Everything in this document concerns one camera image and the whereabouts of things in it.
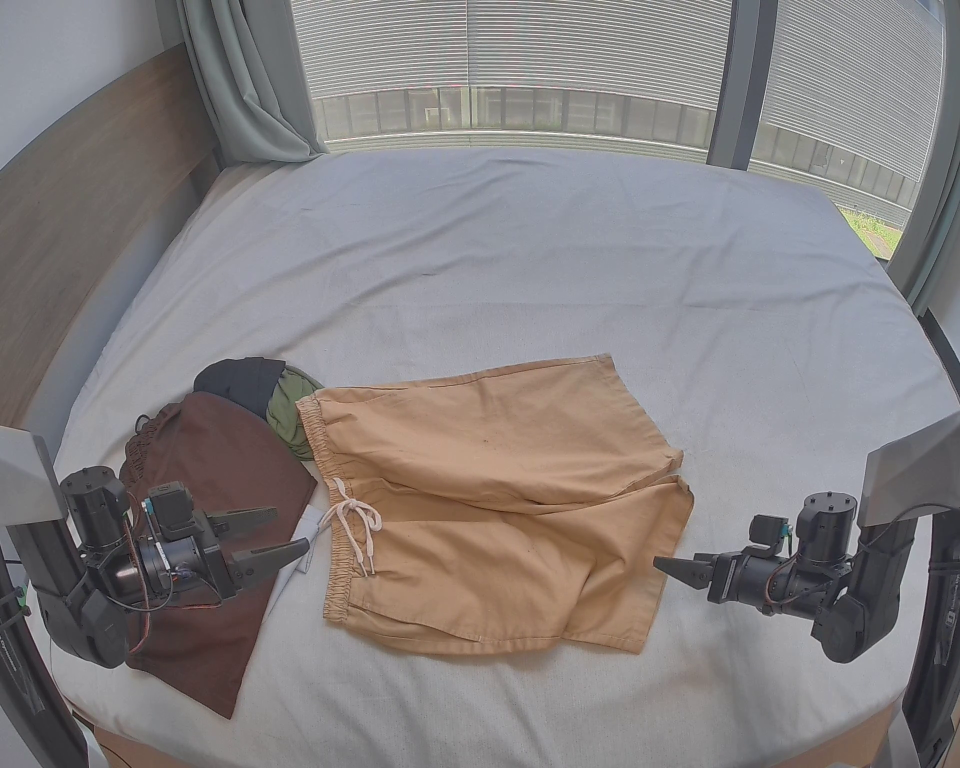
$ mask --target wooden headboard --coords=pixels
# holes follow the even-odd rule
[[[0,423],[22,426],[43,407],[35,397],[84,305],[215,144],[181,44],[71,109],[0,170]]]

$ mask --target bed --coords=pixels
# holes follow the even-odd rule
[[[347,386],[604,351],[685,451],[686,557],[739,549],[753,515],[793,517],[811,491],[859,493],[868,451],[957,409],[909,308],[811,187],[606,153],[341,154],[221,174],[110,336],[57,471],[119,468],[137,416],[223,357]],[[843,666],[798,619],[676,583],[638,657],[395,653],[324,624],[328,532],[230,721],[31,627],[88,717],[195,765],[760,766],[896,699],[928,536],[922,521],[896,629]]]

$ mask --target tan shorts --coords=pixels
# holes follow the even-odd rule
[[[324,617],[405,651],[559,639],[639,653],[693,506],[609,355],[325,389],[297,403],[340,500],[373,506],[375,574],[334,518]],[[361,550],[359,515],[346,515]]]

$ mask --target white wall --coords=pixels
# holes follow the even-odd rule
[[[960,252],[952,253],[930,297],[930,311],[960,355]]]
[[[162,50],[154,0],[0,0],[0,167]]]

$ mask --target wooden bed frame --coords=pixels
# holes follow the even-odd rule
[[[0,423],[56,452],[110,332],[215,178],[215,146],[181,44],[0,169]]]

